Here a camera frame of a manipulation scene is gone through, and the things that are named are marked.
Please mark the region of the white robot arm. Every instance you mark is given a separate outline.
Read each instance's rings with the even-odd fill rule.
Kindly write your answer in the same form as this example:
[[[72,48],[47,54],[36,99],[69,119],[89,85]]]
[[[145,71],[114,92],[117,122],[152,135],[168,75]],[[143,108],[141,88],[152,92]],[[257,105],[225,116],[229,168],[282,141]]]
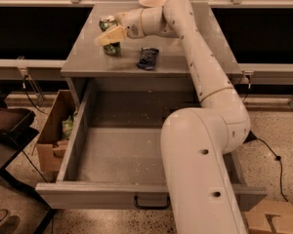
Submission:
[[[100,45],[129,37],[176,36],[181,40],[200,106],[169,115],[161,154],[178,234],[247,234],[223,155],[250,132],[249,114],[196,26],[189,0],[166,0],[115,17],[97,37]]]

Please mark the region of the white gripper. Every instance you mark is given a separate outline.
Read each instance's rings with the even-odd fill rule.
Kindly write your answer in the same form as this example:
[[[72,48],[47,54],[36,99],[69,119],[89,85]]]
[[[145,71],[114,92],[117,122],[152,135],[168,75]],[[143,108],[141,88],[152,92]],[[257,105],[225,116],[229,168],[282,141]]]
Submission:
[[[117,13],[115,18],[121,25],[112,26],[102,32],[95,38],[94,43],[98,46],[105,46],[123,41],[127,36],[131,39],[143,38],[142,11],[142,9],[135,9]]]

